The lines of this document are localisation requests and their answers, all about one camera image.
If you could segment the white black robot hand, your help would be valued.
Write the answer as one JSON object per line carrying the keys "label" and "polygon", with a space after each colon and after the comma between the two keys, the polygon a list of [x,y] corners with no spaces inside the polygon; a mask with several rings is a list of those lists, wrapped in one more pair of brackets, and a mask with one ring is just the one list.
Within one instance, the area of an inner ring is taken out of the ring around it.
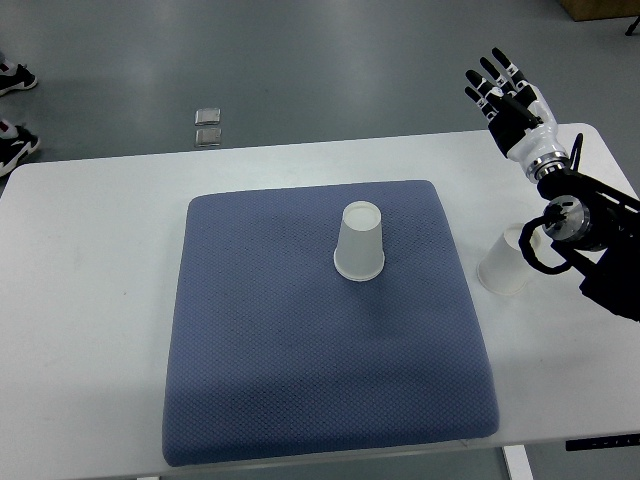
{"label": "white black robot hand", "polygon": [[522,70],[495,47],[482,57],[485,73],[468,70],[465,94],[487,121],[501,154],[520,165],[536,183],[548,173],[570,166],[570,156],[557,139],[558,123],[546,99]]}

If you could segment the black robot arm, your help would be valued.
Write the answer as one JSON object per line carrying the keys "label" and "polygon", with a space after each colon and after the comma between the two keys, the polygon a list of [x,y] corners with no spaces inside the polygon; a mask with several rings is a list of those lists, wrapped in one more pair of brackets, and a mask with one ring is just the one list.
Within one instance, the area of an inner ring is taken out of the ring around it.
{"label": "black robot arm", "polygon": [[[638,321],[639,201],[572,169],[544,175],[537,190],[549,204],[522,229],[518,244],[524,260],[547,275],[577,270],[585,297]],[[531,238],[538,227],[562,264],[548,266],[537,258]]]}

